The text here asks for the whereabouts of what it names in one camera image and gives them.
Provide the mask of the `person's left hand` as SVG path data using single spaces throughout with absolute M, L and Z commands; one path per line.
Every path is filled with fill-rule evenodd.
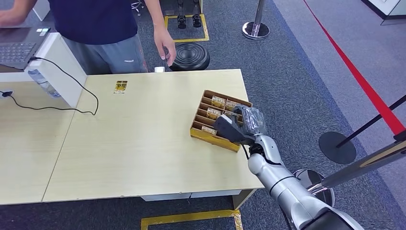
M 165 26 L 154 25 L 154 41 L 161 59 L 165 60 L 169 67 L 172 66 L 176 58 L 176 47 Z

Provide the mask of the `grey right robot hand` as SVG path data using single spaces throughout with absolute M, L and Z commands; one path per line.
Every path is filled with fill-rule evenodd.
M 242 115 L 241 129 L 245 135 L 267 134 L 264 115 L 259 109 L 238 104 L 232 112 Z

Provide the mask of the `person's right hand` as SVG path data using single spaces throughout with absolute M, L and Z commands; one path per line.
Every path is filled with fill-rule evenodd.
M 24 15 L 21 15 L 19 11 L 14 9 L 1 10 L 0 11 L 0 26 L 9 27 L 16 26 L 23 23 L 25 20 Z

